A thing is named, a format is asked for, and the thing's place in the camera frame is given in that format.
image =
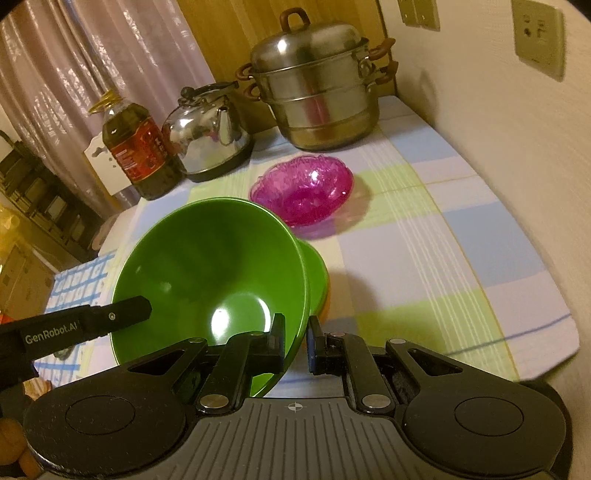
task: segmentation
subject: bottle label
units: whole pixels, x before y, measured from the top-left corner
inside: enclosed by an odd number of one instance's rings
[[[142,122],[132,137],[113,147],[111,153],[132,182],[152,175],[168,157],[162,134],[152,117]]]

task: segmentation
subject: pink bowl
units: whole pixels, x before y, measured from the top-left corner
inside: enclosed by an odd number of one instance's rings
[[[338,158],[302,155],[267,170],[249,198],[297,227],[329,217],[352,189],[353,174]]]

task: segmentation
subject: kettle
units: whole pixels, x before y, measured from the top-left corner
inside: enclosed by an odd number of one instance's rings
[[[250,157],[253,138],[228,98],[236,88],[238,82],[185,87],[178,107],[165,120],[164,142],[183,162],[190,180],[220,177]]]

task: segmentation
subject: pink curtain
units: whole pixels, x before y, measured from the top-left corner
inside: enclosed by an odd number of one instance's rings
[[[213,82],[174,0],[25,0],[0,22],[0,104],[30,147],[103,218],[121,209],[83,151],[112,85],[162,123],[183,86]]]

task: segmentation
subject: tablecloth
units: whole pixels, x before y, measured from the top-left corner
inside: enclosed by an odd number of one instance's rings
[[[328,220],[296,232],[329,270],[325,331],[355,333],[381,346],[406,338],[510,380],[537,377],[573,355],[575,322],[506,207],[398,98],[381,98],[380,109],[370,136],[330,153],[355,174],[349,200]],[[158,220],[208,197],[246,198],[258,176],[300,153],[271,129],[233,173],[185,181],[158,200],[142,200],[116,252],[57,277],[47,311],[108,303],[125,259]],[[91,283],[95,274],[97,281],[82,290],[88,271]],[[86,342],[64,362],[52,356],[37,362],[40,374],[57,384],[113,365],[108,338]],[[335,385],[306,373],[302,351],[271,394],[325,395]]]

